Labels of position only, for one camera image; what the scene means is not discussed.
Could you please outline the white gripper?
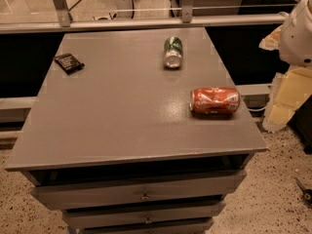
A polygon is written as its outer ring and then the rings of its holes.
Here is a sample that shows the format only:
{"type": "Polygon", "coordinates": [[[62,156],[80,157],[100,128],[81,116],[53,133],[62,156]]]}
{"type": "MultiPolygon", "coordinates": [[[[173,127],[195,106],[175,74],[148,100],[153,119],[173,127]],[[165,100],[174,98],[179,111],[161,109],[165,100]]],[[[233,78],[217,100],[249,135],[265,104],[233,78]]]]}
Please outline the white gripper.
{"type": "Polygon", "coordinates": [[[280,59],[291,64],[272,81],[262,127],[278,132],[286,127],[298,108],[312,95],[312,0],[300,0],[282,26],[264,37],[258,47],[279,49],[280,59]]]}

